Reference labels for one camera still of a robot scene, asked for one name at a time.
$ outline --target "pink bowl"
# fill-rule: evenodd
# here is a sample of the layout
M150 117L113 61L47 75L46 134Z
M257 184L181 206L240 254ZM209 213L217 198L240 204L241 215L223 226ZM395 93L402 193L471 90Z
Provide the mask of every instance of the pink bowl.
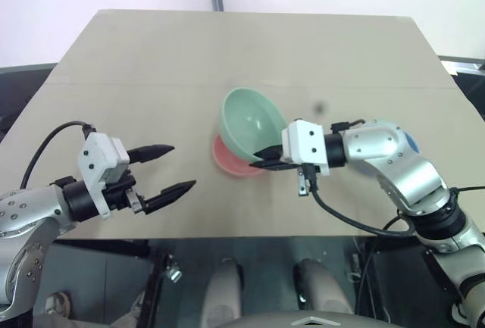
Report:
M250 167L249 162L238 158L222 142L219 135L216 135L212 143L212 154L214 160L222 170L234 176L257 176L264 173L264 169Z

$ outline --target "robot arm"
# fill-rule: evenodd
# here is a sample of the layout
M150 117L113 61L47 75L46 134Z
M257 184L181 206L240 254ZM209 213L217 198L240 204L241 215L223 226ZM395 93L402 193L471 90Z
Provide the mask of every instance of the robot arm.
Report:
M152 145L127 151L119 139L92 132L78 157L84 180L68 176L45 188L21 189L0 197L0 326L31 324L45 254L58 236L98 214L110 217L114 209L152 213L192 188L195 180L178 183L147 200L136 193L128 165L150 161L172 149Z
M315 195L316 173L329 175L330 168L346 163L366 164L453 283L470 325L481 326L485 318L485 238L459 207L457 193L413 149L398 125L374 120L350 126L335 124L333 133L324 135L321 125L295 120L282 132L281 147L255 154L264 160L253 166L296 168L299 194Z

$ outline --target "wooden table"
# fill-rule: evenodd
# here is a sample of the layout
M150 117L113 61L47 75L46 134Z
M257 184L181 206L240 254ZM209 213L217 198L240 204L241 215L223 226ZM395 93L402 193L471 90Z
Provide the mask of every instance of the wooden table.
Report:
M0 186L20 184L43 138L68 120L94 123L126 148L166 143L176 149L135 164L146 196L184 180L196 186L154 214L115 212L69 238L303 236L360 233L297 196L296 172L253 179L226 175L211 143L225 94L251 86L287 120L382 118L417 140L450 186L483 184L485 124L441 66L416 25L404 17L100 11L72 45L0 144ZM324 113L316 114L318 104ZM30 180L43 186L79 176L79 130L47 148ZM383 226L395 206L377 181L345 167L321 178L321 195L352 218ZM461 206L485 227L485 195L463 193Z

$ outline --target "beige tabletop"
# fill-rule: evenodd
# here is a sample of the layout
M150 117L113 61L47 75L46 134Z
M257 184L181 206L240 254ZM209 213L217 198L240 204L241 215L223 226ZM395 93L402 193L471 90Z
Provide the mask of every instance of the beige tabletop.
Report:
M176 149L132 166L151 196L197 179L179 201L154 214L125 209L86 221L71 238L350 235L360 232L297 196L296 172L251 179L226 175L211 143L224 95L251 86L287 120L356 118L397 122L417 140L450 186L484 184L485 124L411 19L342 15L100 11L81 33L0 144L0 186L16 189L32 154L58 124L94 123L126 148ZM315 106L324 104L324 113ZM66 130L30 180L43 186L79 176L83 139ZM377 181L351 167L322 177L321 195L348 216L383 226L395 207ZM461 195L485 227L485 195Z

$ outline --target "green bowl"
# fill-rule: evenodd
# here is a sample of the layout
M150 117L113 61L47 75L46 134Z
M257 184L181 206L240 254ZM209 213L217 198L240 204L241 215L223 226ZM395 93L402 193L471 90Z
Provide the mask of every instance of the green bowl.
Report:
M260 92L236 88L226 95L219 114L219 134L225 146L247 161L260 161L255 152L281 145L286 121Z

